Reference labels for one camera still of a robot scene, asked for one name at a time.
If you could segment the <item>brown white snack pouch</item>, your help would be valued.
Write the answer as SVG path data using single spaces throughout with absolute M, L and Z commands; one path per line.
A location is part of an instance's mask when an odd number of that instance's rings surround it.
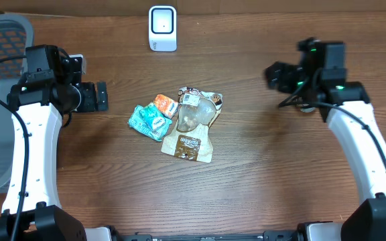
M 213 146 L 209 130 L 221 113 L 223 96 L 191 87 L 178 91 L 180 107 L 172 132 L 163 139 L 161 152 L 181 159 L 210 163 Z

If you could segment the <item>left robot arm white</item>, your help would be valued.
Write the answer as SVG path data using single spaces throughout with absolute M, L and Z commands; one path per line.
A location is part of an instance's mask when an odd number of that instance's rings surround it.
M 60 205 L 56 156 L 62 115 L 83 101 L 77 85 L 14 84 L 15 111 L 0 105 L 0 160 L 11 167 L 0 216 L 0 240 L 111 240 L 108 227 L 84 228 Z

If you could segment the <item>teal tissue pack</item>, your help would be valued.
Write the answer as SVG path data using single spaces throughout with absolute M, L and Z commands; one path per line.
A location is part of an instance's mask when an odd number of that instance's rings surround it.
M 137 132 L 153 139 L 154 141 L 163 141 L 163 138 L 165 137 L 170 125 L 172 124 L 172 121 L 169 118 L 164 117 L 164 125 L 156 131 L 153 131 L 141 117 L 140 111 L 142 109 L 143 107 L 140 105 L 135 107 L 133 114 L 128 120 L 128 125 L 132 129 L 135 129 Z

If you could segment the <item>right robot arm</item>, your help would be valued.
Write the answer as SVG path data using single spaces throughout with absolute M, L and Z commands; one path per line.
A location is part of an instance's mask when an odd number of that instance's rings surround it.
M 298 43 L 307 80 L 296 83 L 299 105 L 319 109 L 355 177 L 359 207 L 341 224 L 304 224 L 305 240 L 386 240 L 386 142 L 360 82 L 347 80 L 345 44 L 308 38 Z

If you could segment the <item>small teal packet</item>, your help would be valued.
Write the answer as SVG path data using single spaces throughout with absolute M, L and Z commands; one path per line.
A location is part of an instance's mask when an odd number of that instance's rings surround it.
M 140 115 L 148 127 L 156 131 L 167 124 L 166 117 L 159 111 L 157 106 L 150 102 L 142 110 L 140 110 Z

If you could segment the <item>green lid jar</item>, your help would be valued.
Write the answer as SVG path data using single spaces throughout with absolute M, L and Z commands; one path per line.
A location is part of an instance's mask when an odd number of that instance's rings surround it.
M 306 113 L 314 112 L 316 110 L 316 108 L 311 106 L 310 104 L 299 104 L 298 107 L 302 112 Z

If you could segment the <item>orange snack packet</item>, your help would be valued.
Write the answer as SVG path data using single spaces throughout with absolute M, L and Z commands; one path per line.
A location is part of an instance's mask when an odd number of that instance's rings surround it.
M 163 94 L 158 94 L 153 103 L 166 118 L 170 119 L 173 118 L 179 107 L 178 102 Z

